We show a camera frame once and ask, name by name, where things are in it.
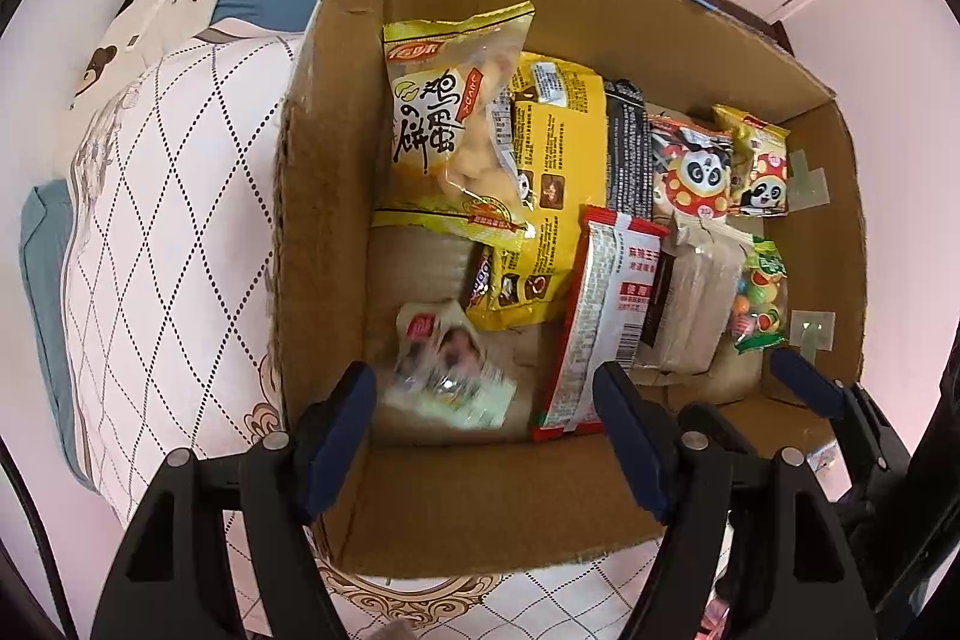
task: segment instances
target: piece of tape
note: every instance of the piece of tape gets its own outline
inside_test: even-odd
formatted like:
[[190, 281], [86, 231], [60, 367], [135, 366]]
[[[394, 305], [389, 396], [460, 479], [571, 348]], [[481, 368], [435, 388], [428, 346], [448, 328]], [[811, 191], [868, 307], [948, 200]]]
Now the piece of tape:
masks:
[[810, 171], [802, 149], [790, 153], [790, 173], [793, 176], [786, 181], [786, 203], [792, 213], [830, 203], [827, 175], [822, 168]]
[[794, 309], [790, 312], [790, 344], [799, 347], [800, 355], [815, 363], [818, 349], [833, 349], [835, 323], [835, 312]]

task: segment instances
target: white wall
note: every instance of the white wall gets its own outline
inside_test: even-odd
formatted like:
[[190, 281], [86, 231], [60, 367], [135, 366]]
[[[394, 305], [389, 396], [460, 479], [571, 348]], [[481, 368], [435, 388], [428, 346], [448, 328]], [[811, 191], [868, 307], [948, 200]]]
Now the white wall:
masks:
[[[56, 441], [37, 363], [34, 331], [17, 265], [19, 215], [30, 188], [61, 176], [55, 149], [61, 111], [123, 0], [24, 0], [0, 37], [0, 433], [34, 496], [73, 608], [87, 637], [104, 577], [121, 537], [107, 503], [74, 480]], [[37, 549], [5, 477], [0, 537], [32, 592], [53, 604]]]
[[814, 0], [784, 27], [853, 134], [867, 222], [863, 382], [912, 450], [960, 316], [960, 25], [944, 0]]

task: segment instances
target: yellow snack bag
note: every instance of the yellow snack bag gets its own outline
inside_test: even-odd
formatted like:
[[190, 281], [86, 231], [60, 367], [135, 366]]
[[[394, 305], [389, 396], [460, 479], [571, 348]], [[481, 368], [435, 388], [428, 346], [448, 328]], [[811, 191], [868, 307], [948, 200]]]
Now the yellow snack bag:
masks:
[[530, 3], [464, 22], [383, 26], [394, 117], [390, 177], [375, 226], [422, 226], [517, 250], [527, 224], [506, 86]]
[[713, 107], [713, 118], [733, 135], [731, 214], [786, 214], [786, 137], [790, 131], [721, 104]]
[[481, 256], [467, 315], [482, 330], [563, 316], [581, 208], [607, 203], [602, 77], [576, 63], [524, 53], [511, 90], [517, 85], [514, 153], [535, 233], [518, 251], [491, 249]]

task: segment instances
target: gold ornate pattern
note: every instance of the gold ornate pattern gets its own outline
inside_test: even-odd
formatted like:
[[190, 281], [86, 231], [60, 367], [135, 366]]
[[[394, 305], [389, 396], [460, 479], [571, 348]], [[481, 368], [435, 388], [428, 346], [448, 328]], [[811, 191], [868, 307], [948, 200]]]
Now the gold ornate pattern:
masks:
[[423, 629], [440, 619], [462, 616], [504, 579], [502, 575], [450, 578], [421, 591], [397, 591], [340, 572], [325, 561], [318, 561], [317, 567], [330, 592], [388, 620], [405, 618], [414, 629]]

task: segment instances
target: barcode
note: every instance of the barcode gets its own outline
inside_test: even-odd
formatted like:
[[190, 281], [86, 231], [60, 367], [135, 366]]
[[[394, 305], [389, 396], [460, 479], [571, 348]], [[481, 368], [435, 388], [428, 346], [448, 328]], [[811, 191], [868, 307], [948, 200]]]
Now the barcode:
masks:
[[620, 335], [620, 344], [616, 346], [616, 358], [614, 360], [623, 367], [625, 372], [629, 372], [634, 365], [634, 356], [637, 355], [642, 330], [642, 323], [623, 324], [623, 333]]

